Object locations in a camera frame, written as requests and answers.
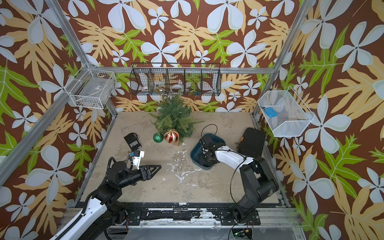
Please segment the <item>green glitter ball ornament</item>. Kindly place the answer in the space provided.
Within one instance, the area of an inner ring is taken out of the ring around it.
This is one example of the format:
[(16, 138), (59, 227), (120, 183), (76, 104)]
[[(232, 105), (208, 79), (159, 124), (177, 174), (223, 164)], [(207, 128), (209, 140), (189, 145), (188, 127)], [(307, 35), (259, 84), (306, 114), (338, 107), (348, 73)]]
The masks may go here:
[(155, 143), (161, 143), (164, 140), (164, 135), (161, 133), (155, 133), (153, 135), (153, 140)]

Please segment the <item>red gold striped ornament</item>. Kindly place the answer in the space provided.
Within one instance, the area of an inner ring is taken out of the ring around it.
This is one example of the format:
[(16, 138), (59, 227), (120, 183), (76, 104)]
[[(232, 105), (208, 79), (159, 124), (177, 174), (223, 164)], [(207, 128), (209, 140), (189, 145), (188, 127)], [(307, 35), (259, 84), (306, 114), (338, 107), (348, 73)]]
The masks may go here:
[(175, 129), (170, 129), (167, 130), (164, 134), (164, 139), (169, 143), (169, 144), (175, 144), (179, 141), (180, 138), (180, 133), (175, 130)]

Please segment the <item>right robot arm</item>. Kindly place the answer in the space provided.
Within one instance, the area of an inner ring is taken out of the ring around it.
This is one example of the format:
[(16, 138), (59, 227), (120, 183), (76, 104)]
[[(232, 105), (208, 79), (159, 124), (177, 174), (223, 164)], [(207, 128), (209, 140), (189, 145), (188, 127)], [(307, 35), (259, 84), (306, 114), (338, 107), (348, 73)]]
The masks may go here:
[(239, 173), (244, 195), (234, 201), (231, 219), (236, 223), (253, 222), (256, 208), (279, 190), (279, 182), (270, 165), (262, 157), (266, 134), (255, 128), (246, 128), (237, 150), (231, 149), (215, 134), (201, 134), (199, 143), (191, 152), (193, 162), (209, 170), (218, 163), (226, 164)]

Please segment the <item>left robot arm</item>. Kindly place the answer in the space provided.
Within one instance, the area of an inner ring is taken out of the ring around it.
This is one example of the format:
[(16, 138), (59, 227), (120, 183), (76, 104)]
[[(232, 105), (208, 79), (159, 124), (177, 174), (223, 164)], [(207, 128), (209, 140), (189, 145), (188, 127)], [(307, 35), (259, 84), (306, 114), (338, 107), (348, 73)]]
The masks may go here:
[(126, 162), (111, 157), (100, 186), (87, 196), (82, 210), (52, 239), (95, 240), (110, 226), (124, 223), (127, 208), (118, 201), (122, 189), (150, 180), (161, 168), (161, 165), (144, 165), (134, 170)]

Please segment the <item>small green christmas tree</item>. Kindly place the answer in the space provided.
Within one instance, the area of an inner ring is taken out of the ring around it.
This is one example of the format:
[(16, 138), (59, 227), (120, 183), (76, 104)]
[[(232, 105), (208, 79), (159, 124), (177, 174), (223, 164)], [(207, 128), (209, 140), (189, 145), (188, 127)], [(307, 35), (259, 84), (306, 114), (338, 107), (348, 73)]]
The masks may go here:
[(163, 96), (158, 111), (150, 116), (155, 119), (151, 123), (158, 133), (165, 135), (169, 130), (176, 130), (180, 143), (192, 137), (196, 124), (203, 123), (192, 117), (192, 108), (185, 104), (180, 95)]

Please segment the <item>teal plastic bin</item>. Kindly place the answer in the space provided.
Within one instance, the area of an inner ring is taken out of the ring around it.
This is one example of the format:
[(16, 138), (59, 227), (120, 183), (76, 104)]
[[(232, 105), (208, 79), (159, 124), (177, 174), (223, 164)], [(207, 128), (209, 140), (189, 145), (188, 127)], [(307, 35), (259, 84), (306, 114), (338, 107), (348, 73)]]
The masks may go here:
[[(214, 144), (212, 144), (210, 146), (210, 148), (211, 147), (219, 148), (219, 147), (223, 147), (223, 146), (226, 145), (226, 142), (222, 138), (220, 138), (220, 137), (218, 137), (218, 136), (216, 136), (214, 134), (211, 134), (211, 133), (208, 133), (208, 135), (211, 135), (213, 140), (214, 140)], [(193, 150), (191, 151), (190, 157), (191, 157), (193, 163), (196, 164), (198, 167), (200, 167), (200, 168), (202, 168), (204, 170), (210, 170), (212, 167), (203, 167), (203, 166), (201, 166), (199, 164), (199, 153), (201, 153), (201, 152), (202, 152), (202, 146), (201, 146), (201, 143), (200, 143), (200, 140), (199, 140), (198, 143), (193, 148)]]

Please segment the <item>black pad right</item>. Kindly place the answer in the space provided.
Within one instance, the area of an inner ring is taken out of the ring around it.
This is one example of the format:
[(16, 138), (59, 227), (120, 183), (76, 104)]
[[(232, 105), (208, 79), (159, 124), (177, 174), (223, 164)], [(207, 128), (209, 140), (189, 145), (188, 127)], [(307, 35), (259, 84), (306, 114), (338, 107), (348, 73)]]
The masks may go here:
[(266, 133), (254, 128), (247, 128), (239, 143), (238, 152), (242, 155), (258, 158), (262, 156)]

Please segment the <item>blue object in basket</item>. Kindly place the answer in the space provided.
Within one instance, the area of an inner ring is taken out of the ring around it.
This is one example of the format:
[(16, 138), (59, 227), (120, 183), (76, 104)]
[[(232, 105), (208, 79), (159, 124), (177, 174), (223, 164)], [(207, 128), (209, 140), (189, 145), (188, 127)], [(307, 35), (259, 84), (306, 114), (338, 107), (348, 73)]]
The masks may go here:
[(273, 108), (265, 108), (264, 113), (267, 115), (269, 118), (274, 118), (278, 116), (278, 113), (273, 109)]

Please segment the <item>white mesh basket right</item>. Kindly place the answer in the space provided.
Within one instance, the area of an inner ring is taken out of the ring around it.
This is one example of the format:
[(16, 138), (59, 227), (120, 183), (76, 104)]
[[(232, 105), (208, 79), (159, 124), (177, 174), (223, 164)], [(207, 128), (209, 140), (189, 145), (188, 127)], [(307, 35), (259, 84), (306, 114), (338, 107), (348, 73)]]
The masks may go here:
[[(293, 88), (267, 91), (258, 99), (258, 104), (276, 138), (300, 137), (315, 118), (315, 114)], [(278, 116), (267, 117), (265, 108), (273, 108)]]

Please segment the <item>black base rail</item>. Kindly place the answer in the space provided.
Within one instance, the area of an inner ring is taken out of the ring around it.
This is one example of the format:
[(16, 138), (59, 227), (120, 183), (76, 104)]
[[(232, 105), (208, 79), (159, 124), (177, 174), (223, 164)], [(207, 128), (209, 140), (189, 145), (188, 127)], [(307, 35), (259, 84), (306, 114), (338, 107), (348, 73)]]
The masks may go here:
[(257, 210), (244, 214), (233, 203), (124, 203), (128, 211), (128, 226), (143, 225), (145, 221), (170, 221), (171, 223), (208, 221), (220, 226), (245, 224), (259, 226)]

